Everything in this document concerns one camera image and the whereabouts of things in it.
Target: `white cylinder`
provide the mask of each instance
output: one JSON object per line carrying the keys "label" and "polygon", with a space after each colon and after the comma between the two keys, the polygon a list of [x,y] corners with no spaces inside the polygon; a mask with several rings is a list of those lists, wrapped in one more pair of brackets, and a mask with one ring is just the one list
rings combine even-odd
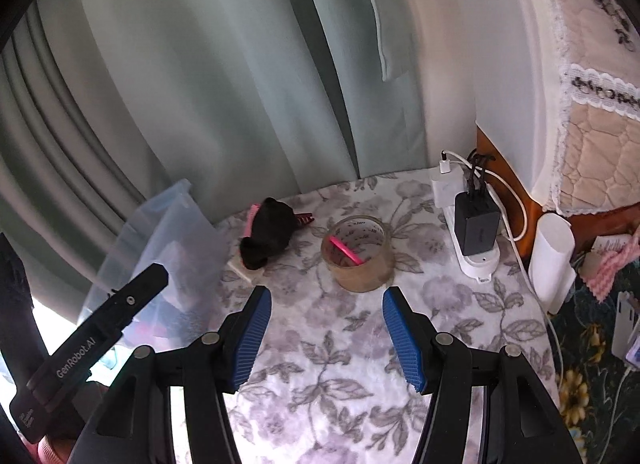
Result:
{"label": "white cylinder", "polygon": [[575,239],[569,222],[554,213],[547,213],[539,219],[529,278],[545,311],[549,310],[556,295],[565,291],[560,287],[566,286],[568,273],[573,272],[569,260],[574,247]]}

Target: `brown wood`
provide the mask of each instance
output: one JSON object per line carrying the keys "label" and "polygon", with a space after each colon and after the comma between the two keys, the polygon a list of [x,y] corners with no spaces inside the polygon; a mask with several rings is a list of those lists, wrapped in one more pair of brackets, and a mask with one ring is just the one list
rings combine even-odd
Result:
{"label": "brown wood", "polygon": [[[488,169],[495,171],[504,178],[513,190],[522,199],[527,210],[527,219],[529,227],[527,233],[518,241],[518,252],[520,256],[527,257],[531,255],[533,249],[533,240],[536,236],[536,223],[542,216],[542,207],[534,202],[522,184],[516,177],[509,163],[500,155],[500,152],[488,139],[488,137],[478,128],[477,148],[480,153],[490,153],[495,157],[495,161],[487,164]],[[496,181],[492,184],[495,191],[500,196],[504,207],[507,210],[507,216],[513,229],[513,234],[518,235],[522,229],[522,212],[516,199],[511,195],[500,182]],[[618,235],[620,233],[633,233],[638,225],[640,225],[640,203],[626,208],[614,209],[607,213],[596,213],[594,215],[574,215],[568,218],[575,238],[575,252],[580,253],[591,247],[593,240],[597,236],[602,235]]]}

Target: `metal screw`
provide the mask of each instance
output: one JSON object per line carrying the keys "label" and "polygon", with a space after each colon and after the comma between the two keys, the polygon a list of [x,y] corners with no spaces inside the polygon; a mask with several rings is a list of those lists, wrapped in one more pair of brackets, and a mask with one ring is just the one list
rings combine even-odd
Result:
{"label": "metal screw", "polygon": [[520,354],[522,354],[520,347],[517,345],[507,345],[505,346],[504,351],[510,358],[517,358]]}
{"label": "metal screw", "polygon": [[217,332],[207,332],[200,338],[203,345],[215,345],[218,341],[220,341],[220,334]]}
{"label": "metal screw", "polygon": [[142,345],[133,351],[133,357],[136,359],[144,359],[151,353],[151,347],[149,345]]}
{"label": "metal screw", "polygon": [[450,345],[453,343],[453,336],[446,332],[441,332],[440,334],[436,334],[436,343],[439,345]]}

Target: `translucent plastic bag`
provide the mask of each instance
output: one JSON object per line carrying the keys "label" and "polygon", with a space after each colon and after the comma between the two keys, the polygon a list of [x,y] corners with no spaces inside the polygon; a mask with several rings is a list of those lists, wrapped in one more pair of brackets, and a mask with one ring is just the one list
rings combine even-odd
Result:
{"label": "translucent plastic bag", "polygon": [[217,288],[228,246],[181,180],[140,206],[125,223],[98,271],[78,324],[152,263],[169,273],[169,285],[135,316],[119,344],[154,350],[182,348],[209,329],[221,309]]}

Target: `black charger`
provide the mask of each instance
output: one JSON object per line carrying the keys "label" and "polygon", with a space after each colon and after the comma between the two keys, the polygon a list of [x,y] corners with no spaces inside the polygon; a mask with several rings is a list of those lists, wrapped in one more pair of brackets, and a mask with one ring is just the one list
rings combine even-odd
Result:
{"label": "black charger", "polygon": [[[454,230],[463,256],[490,251],[498,233],[500,209],[491,198],[485,181],[488,158],[473,155],[466,192],[456,195]],[[479,163],[482,164],[482,174],[476,189],[476,167]]]}

